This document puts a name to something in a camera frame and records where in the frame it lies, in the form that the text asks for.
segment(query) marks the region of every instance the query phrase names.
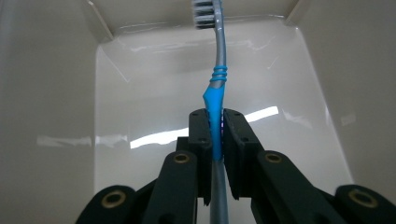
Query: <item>toothbrush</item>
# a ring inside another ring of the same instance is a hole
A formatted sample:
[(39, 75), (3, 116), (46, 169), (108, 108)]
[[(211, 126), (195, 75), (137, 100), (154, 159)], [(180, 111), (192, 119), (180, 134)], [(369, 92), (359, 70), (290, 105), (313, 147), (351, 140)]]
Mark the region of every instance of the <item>toothbrush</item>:
[(210, 223), (228, 223), (227, 195), (221, 152), (221, 118), (225, 82), (227, 81), (226, 45), (221, 0), (192, 0), (197, 29), (214, 28), (217, 43), (216, 65), (204, 93), (212, 137), (212, 199)]

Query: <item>toothbrush head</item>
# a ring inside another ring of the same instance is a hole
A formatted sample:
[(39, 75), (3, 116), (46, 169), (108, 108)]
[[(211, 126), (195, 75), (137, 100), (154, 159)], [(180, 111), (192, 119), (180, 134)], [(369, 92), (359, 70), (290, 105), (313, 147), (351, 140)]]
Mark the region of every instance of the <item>toothbrush head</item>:
[(192, 0), (192, 8), (197, 29), (215, 28), (215, 9), (212, 0)]

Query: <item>blue rubber grip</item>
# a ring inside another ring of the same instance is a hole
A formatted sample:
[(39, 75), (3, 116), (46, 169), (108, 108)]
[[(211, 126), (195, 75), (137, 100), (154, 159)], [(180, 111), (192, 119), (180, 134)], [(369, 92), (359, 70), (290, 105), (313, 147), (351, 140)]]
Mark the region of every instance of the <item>blue rubber grip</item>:
[(222, 85), (220, 88), (216, 89), (209, 86), (204, 93), (206, 111), (209, 114), (210, 134), (212, 136), (213, 160), (215, 161), (222, 159), (221, 114), (224, 87), (225, 85)]

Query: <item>white plastic container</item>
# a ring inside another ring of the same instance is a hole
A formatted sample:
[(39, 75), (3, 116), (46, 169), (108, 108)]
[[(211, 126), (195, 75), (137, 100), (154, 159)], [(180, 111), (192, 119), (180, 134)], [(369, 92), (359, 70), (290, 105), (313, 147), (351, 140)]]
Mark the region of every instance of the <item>white plastic container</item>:
[[(395, 9), (224, 0), (224, 107), (316, 187), (396, 203)], [(73, 223), (100, 189), (156, 178), (204, 107), (214, 41), (190, 1), (0, 1), (0, 223)], [(255, 223), (229, 203), (231, 223)]]

